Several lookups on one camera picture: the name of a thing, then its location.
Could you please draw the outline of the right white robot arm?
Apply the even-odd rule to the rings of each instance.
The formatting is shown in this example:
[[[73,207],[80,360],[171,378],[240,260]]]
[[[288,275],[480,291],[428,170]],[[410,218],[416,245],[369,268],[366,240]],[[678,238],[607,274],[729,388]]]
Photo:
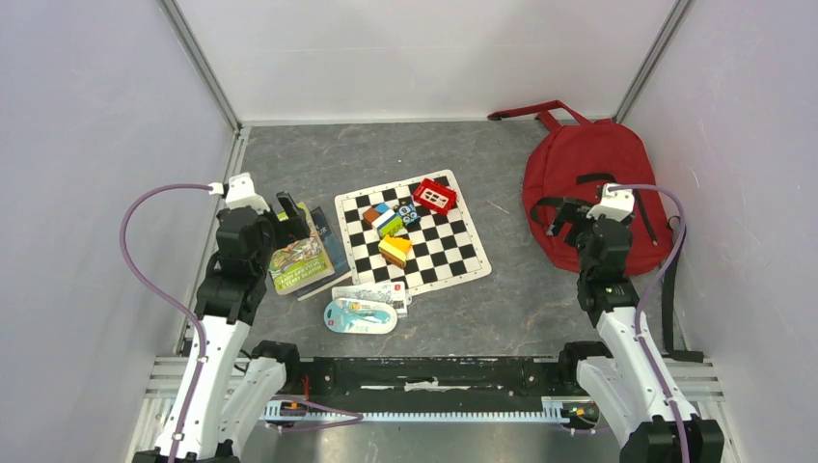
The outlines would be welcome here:
[[[622,462],[719,462],[725,436],[684,396],[648,331],[640,299],[625,276],[632,234],[628,212],[591,213],[585,201],[567,199],[549,227],[578,255],[578,301],[598,342],[568,343],[559,354],[557,379],[571,394],[587,392],[613,432]]]

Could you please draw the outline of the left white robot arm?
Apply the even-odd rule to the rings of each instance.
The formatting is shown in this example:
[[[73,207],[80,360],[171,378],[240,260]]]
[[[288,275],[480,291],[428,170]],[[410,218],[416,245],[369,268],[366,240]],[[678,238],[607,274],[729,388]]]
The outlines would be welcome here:
[[[182,312],[194,329],[171,414],[152,449],[134,453],[135,462],[238,462],[267,403],[278,392],[295,391],[303,380],[297,346],[264,340],[253,349],[237,389],[228,391],[267,292],[272,256],[308,236],[305,212],[287,192],[276,196],[286,214],[280,219],[250,187],[215,183],[205,191],[222,197],[227,206],[218,214],[217,250],[208,261],[194,309],[158,288],[133,262],[125,230],[134,206],[121,224],[126,264],[146,287]]]

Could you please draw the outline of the red student backpack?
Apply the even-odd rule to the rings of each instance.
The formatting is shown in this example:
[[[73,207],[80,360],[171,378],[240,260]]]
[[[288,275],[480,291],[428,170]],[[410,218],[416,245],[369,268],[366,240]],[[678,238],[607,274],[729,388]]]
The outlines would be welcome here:
[[[638,185],[630,228],[634,242],[626,273],[640,275],[668,263],[662,278],[665,349],[676,361],[702,362],[702,352],[679,350],[673,345],[679,257],[671,250],[681,234],[671,229],[660,195],[652,188],[656,180],[641,138],[610,119],[591,121],[559,100],[499,110],[487,118],[500,121],[527,115],[535,116],[549,132],[530,155],[522,186],[522,203],[535,241],[555,267],[579,272],[575,249],[565,243],[563,234],[548,232],[558,208],[567,199],[596,203],[597,191],[606,183]]]

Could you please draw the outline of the green treehouse book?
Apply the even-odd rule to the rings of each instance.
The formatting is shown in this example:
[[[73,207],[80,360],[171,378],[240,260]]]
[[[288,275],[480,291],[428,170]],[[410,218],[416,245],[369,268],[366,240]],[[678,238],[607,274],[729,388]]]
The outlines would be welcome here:
[[[278,295],[291,294],[335,273],[310,211],[304,203],[297,207],[305,213],[309,234],[273,253],[269,274]]]

